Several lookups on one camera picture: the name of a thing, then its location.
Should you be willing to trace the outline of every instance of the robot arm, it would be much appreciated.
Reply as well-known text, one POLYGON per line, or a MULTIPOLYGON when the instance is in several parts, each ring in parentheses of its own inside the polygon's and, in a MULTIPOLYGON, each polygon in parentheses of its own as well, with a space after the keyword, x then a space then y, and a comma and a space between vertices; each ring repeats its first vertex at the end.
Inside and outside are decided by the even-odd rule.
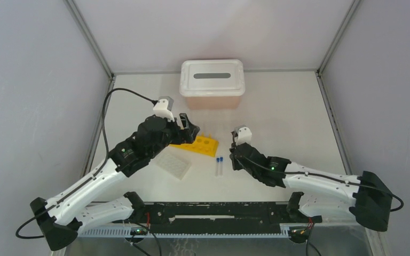
POLYGON ((325 197, 293 193, 289 207, 299 217, 352 216, 362 226, 386 231, 392 192, 372 172, 362 176, 338 175, 314 170, 281 157, 265 157, 250 145, 252 133, 246 126, 232 132, 230 159, 234 170, 246 170, 263 184, 301 189, 325 197))
POLYGON ((50 249, 55 251, 67 246, 87 229, 127 219, 142 203, 136 193, 126 193, 105 204, 86 206, 106 189, 146 167, 169 144, 194 142, 199 127, 193 125, 186 114, 180 114, 183 129, 178 126, 171 112, 172 103, 171 98, 161 97, 153 108, 155 115, 146 118, 135 133, 118 143, 98 167, 58 195, 31 202, 50 249))

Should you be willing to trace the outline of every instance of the metal frame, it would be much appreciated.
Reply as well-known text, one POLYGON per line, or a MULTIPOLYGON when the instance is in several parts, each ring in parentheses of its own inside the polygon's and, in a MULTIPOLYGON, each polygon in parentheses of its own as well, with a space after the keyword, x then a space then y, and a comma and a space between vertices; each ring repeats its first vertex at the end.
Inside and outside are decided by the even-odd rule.
POLYGON ((323 61, 321 61, 320 67, 317 70, 317 73, 320 76, 325 71, 325 68, 329 63, 329 60, 331 59, 335 49, 337 48, 337 45, 340 42, 340 39, 342 39, 342 36, 345 33, 345 31, 348 27, 348 24, 350 23, 350 21, 354 17, 354 14, 358 10, 361 3, 362 3, 362 0, 353 0, 353 3, 351 3, 350 8, 346 12, 345 18, 343 18, 343 21, 340 24, 340 27, 338 28, 337 33, 335 34, 334 39, 331 42, 331 45, 329 46, 328 50, 326 51, 326 54, 323 58, 323 61))
POLYGON ((79 11, 76 2, 74 0, 64 0, 64 2, 68 10, 72 14, 73 18, 75 19, 78 28, 81 30, 86 41, 92 48, 93 53, 98 58, 98 61, 101 63, 101 66, 106 72, 106 75, 109 77, 109 79, 112 79, 114 77, 114 74, 112 73, 111 68, 109 67, 103 53, 101 52, 100 47, 98 47, 97 41, 95 40, 92 32, 90 31, 89 26, 87 26, 87 23, 85 23, 84 17, 79 11))

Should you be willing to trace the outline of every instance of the orange container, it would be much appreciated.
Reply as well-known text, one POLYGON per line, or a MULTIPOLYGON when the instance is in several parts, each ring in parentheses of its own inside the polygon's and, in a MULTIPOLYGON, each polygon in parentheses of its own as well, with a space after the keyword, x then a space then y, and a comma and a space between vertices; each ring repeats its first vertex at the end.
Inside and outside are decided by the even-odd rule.
POLYGON ((180 94, 189 109, 235 109, 245 90, 239 60, 189 60, 182 64, 180 94))

